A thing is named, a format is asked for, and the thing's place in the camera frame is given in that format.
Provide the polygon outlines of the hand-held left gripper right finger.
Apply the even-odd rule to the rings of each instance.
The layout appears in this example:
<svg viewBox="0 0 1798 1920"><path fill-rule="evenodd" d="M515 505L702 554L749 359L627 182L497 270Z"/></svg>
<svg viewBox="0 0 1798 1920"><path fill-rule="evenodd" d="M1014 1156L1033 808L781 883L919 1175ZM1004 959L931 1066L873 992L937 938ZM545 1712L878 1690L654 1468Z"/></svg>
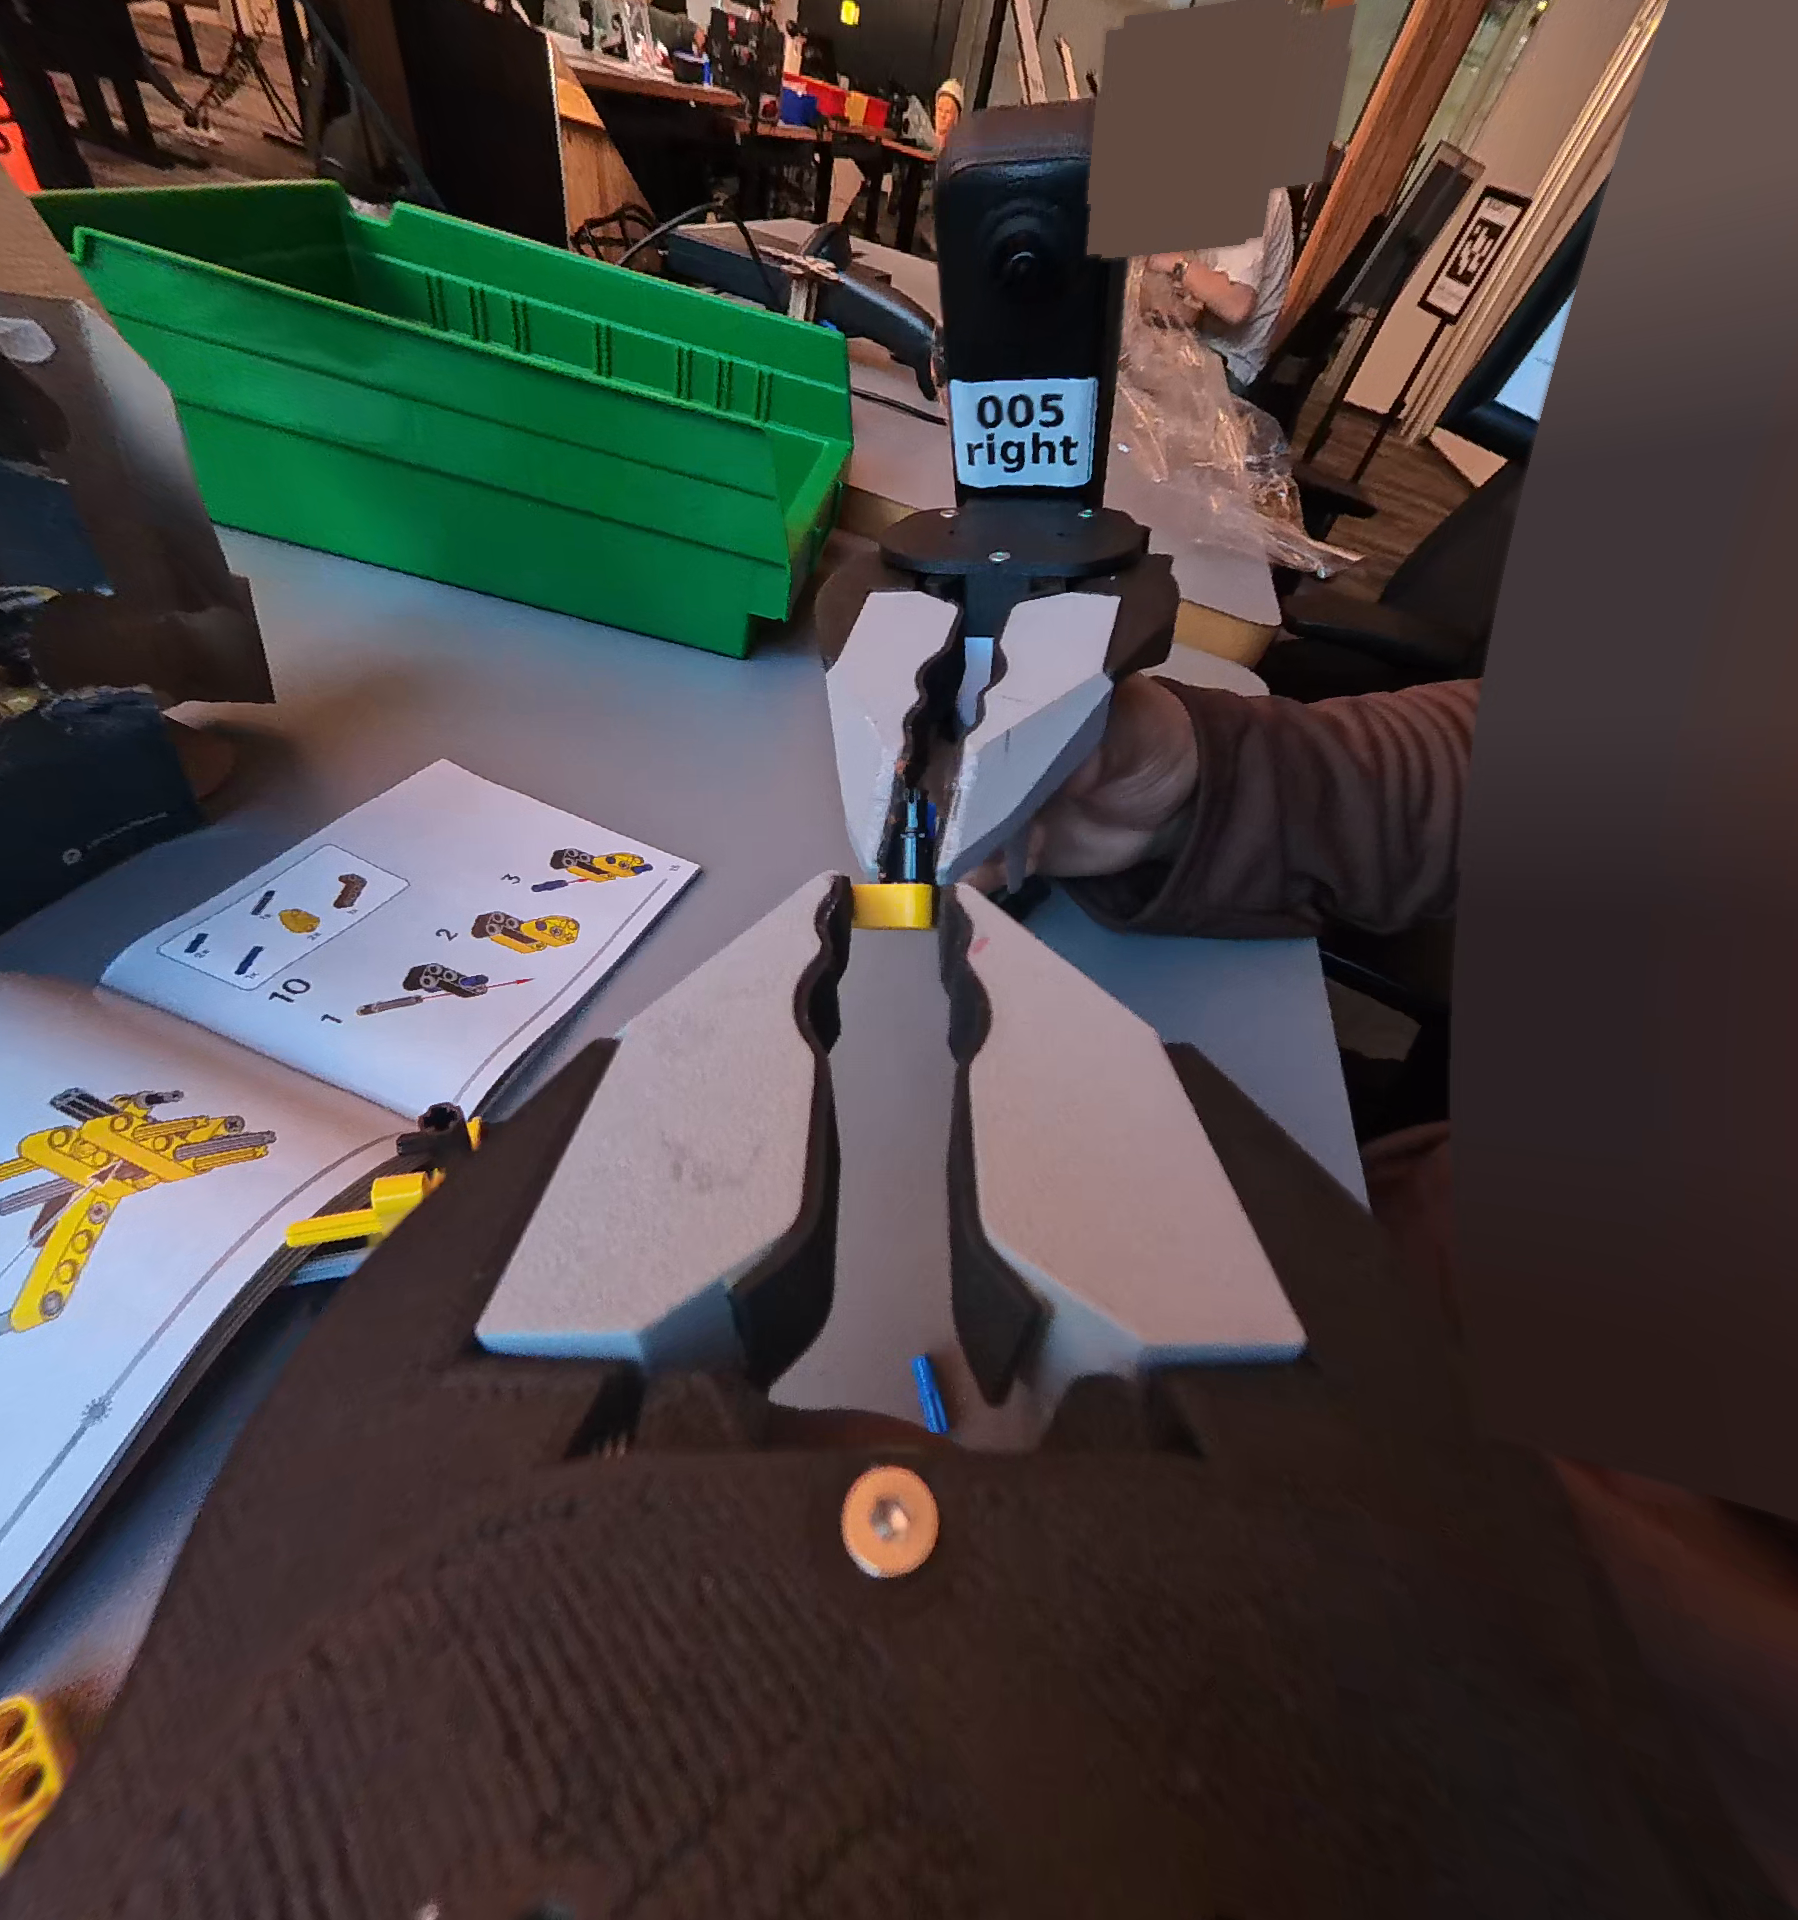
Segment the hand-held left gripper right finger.
<svg viewBox="0 0 1798 1920"><path fill-rule="evenodd" d="M952 1323L986 1404L1279 1366L1306 1333L1169 1047L969 885L939 894Z"/></svg>

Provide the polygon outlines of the clear plastic bags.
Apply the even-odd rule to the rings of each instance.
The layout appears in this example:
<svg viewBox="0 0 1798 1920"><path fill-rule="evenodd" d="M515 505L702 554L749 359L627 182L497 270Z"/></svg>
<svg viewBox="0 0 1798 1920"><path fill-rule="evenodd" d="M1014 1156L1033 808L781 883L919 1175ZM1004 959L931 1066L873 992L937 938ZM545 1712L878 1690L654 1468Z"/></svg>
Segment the clear plastic bags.
<svg viewBox="0 0 1798 1920"><path fill-rule="evenodd" d="M1147 515L1195 545L1319 579L1357 564L1306 531L1280 429L1231 393L1222 359L1144 281L1126 284L1112 443L1147 488Z"/></svg>

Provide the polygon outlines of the green plastic bin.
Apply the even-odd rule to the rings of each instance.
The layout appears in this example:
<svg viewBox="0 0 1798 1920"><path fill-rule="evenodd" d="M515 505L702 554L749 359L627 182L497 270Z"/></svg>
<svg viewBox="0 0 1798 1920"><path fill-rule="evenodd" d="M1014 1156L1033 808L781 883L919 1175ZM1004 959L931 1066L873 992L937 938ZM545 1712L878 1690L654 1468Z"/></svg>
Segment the green plastic bin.
<svg viewBox="0 0 1798 1920"><path fill-rule="evenodd" d="M34 207L222 525L741 658L835 521L822 328L330 182Z"/></svg>

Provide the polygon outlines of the black barcode scanner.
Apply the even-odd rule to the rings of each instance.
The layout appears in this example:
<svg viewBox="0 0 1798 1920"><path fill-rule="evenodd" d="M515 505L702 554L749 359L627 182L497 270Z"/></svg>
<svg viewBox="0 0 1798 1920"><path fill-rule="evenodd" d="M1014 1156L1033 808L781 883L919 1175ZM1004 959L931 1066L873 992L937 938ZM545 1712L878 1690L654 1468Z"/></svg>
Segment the black barcode scanner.
<svg viewBox="0 0 1798 1920"><path fill-rule="evenodd" d="M654 231L639 245L651 245L677 282L881 348L912 372L923 399L941 393L939 322L883 270L860 265L835 222L790 244L738 219L705 219Z"/></svg>

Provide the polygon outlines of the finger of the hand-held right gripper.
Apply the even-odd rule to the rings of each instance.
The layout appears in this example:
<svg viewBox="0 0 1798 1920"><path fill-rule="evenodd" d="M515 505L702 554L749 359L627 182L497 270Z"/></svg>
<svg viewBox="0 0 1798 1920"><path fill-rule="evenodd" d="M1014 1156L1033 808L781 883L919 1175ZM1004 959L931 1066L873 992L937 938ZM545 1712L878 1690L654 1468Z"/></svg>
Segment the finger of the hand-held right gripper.
<svg viewBox="0 0 1798 1920"><path fill-rule="evenodd" d="M999 676L952 753L935 881L962 881L1014 848L1045 801L1103 735L1106 665L1118 619L1110 592L1055 592L1016 604L996 642Z"/></svg>
<svg viewBox="0 0 1798 1920"><path fill-rule="evenodd" d="M937 843L962 732L956 709L965 665L961 608L924 590L888 589L864 598L824 671L846 838L862 874L876 874L902 785L923 785L934 801Z"/></svg>

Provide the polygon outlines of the person's right hand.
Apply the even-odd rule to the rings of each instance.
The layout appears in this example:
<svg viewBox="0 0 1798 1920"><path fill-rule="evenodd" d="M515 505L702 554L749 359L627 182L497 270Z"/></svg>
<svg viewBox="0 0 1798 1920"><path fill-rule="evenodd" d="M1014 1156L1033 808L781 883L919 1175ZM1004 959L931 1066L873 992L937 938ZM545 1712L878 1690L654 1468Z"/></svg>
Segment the person's right hand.
<svg viewBox="0 0 1798 1920"><path fill-rule="evenodd" d="M1167 858L1198 794L1199 754L1181 699L1151 676L1123 681L1099 741L1029 831L1034 877L1097 880Z"/></svg>

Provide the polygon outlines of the dark lego set box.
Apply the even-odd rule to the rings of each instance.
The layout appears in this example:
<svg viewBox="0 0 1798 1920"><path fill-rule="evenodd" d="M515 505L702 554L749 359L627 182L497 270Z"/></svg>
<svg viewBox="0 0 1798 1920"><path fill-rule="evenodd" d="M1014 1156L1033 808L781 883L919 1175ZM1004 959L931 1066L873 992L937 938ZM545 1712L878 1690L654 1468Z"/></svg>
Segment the dark lego set box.
<svg viewBox="0 0 1798 1920"><path fill-rule="evenodd" d="M184 703L273 683L176 409L89 308L0 294L0 935L197 827Z"/></svg>

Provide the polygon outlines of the yellow lego subassembly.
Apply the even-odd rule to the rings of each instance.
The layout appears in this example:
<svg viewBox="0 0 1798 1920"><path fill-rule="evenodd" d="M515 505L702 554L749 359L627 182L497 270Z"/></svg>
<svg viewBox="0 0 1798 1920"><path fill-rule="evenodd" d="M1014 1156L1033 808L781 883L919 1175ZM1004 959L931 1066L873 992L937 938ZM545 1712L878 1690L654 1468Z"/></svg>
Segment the yellow lego subassembly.
<svg viewBox="0 0 1798 1920"><path fill-rule="evenodd" d="M285 1246L305 1254L351 1243L378 1245L441 1187L451 1168L476 1154L480 1140L478 1117L470 1118L449 1101L434 1103L396 1138L395 1171L370 1180L364 1203L292 1221L285 1230Z"/></svg>

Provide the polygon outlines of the dark panel with wooden side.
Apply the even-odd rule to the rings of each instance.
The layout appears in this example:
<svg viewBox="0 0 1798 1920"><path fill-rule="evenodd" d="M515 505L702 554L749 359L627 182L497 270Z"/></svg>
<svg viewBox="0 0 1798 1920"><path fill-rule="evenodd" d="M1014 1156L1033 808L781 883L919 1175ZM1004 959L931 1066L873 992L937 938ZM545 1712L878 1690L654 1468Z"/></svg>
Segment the dark panel with wooden side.
<svg viewBox="0 0 1798 1920"><path fill-rule="evenodd" d="M390 5L418 160L449 214L570 248L648 214L596 111L541 27L472 2Z"/></svg>

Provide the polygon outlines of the framed black and white marker sign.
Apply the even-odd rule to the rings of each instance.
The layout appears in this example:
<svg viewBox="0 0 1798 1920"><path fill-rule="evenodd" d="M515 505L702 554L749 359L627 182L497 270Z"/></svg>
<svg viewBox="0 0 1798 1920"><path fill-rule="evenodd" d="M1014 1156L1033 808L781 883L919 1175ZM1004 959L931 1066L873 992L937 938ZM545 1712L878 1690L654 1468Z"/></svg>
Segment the framed black and white marker sign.
<svg viewBox="0 0 1798 1920"><path fill-rule="evenodd" d="M1528 196L1483 189L1419 296L1419 310L1443 327L1458 324L1530 206Z"/></svg>

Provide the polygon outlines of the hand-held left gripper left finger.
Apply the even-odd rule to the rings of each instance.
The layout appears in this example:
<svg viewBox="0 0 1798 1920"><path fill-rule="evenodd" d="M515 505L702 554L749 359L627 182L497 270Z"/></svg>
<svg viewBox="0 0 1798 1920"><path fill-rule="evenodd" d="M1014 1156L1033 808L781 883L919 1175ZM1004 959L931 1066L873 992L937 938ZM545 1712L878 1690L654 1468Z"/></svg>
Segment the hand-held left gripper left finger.
<svg viewBox="0 0 1798 1920"><path fill-rule="evenodd" d="M623 1024L476 1323L487 1353L768 1388L815 1345L850 928L850 881L813 877Z"/></svg>

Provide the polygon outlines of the small curved yellow lego piece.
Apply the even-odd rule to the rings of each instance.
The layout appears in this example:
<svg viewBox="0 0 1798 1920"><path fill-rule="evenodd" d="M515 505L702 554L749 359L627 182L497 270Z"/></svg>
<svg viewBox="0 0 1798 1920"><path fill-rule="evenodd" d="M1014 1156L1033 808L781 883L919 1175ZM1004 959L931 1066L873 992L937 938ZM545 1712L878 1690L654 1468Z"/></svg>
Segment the small curved yellow lego piece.
<svg viewBox="0 0 1798 1920"><path fill-rule="evenodd" d="M0 1877L62 1797L75 1744L64 1715L47 1697L0 1700Z"/></svg>

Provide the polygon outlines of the lego instruction booklet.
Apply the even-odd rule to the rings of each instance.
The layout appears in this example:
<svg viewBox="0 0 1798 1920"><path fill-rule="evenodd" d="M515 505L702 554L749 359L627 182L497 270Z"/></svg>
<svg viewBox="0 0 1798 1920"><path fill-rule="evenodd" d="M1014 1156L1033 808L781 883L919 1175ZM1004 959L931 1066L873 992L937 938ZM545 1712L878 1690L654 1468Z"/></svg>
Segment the lego instruction booklet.
<svg viewBox="0 0 1798 1920"><path fill-rule="evenodd" d="M697 873L438 760L95 988L0 972L0 1630L287 1227L476 1114Z"/></svg>

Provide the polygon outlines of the black swivel chair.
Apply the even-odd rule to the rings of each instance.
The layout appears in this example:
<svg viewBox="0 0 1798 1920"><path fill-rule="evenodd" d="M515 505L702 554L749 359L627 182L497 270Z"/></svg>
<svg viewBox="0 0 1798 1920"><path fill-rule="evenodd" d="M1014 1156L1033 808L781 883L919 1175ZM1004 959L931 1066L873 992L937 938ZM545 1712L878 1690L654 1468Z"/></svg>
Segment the black swivel chair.
<svg viewBox="0 0 1798 1920"><path fill-rule="evenodd" d="M1411 552L1376 598L1306 582L1255 673L1315 703L1481 677L1528 465L1502 465Z"/></svg>

